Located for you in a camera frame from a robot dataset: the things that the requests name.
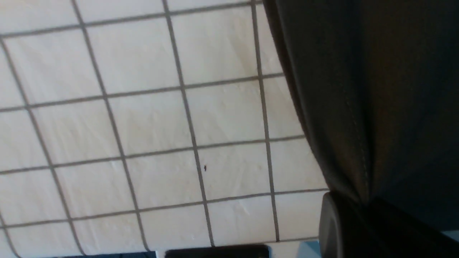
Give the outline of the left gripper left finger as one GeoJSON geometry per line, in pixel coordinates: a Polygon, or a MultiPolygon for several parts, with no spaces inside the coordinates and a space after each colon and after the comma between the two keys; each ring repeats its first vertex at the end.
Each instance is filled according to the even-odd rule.
{"type": "Polygon", "coordinates": [[[226,247],[169,250],[166,258],[269,258],[267,245],[231,245],[226,247]]]}

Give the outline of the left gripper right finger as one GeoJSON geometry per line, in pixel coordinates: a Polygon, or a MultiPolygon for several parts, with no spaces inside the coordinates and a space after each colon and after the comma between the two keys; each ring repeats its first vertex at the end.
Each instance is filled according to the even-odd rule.
{"type": "Polygon", "coordinates": [[[323,258],[457,258],[458,242],[382,199],[369,206],[323,195],[318,241],[323,258]]]}

